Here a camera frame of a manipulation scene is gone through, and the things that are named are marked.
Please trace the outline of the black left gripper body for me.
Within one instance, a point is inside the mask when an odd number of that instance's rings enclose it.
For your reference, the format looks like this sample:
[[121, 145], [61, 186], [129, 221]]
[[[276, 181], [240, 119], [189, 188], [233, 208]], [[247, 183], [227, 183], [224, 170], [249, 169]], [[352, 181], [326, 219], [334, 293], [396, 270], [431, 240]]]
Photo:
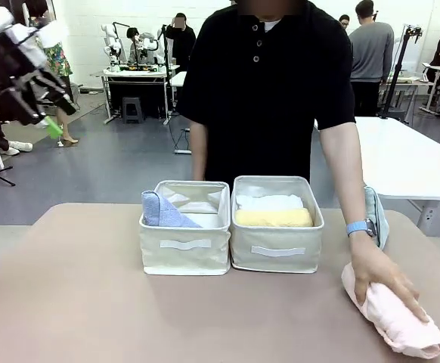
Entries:
[[34, 113], [46, 114], [34, 92], [34, 77], [45, 74], [52, 74], [47, 57], [34, 40], [0, 36], [0, 104], [24, 125], [32, 124]]

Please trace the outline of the person left hand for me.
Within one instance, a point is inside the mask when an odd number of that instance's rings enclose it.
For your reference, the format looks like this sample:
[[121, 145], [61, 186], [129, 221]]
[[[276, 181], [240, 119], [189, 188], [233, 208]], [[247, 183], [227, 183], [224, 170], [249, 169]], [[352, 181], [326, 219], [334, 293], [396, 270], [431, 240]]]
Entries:
[[423, 323], [429, 319], [418, 303], [419, 293], [412, 282], [364, 231], [349, 235], [352, 268], [355, 273], [355, 296], [363, 305], [369, 284], [384, 284]]

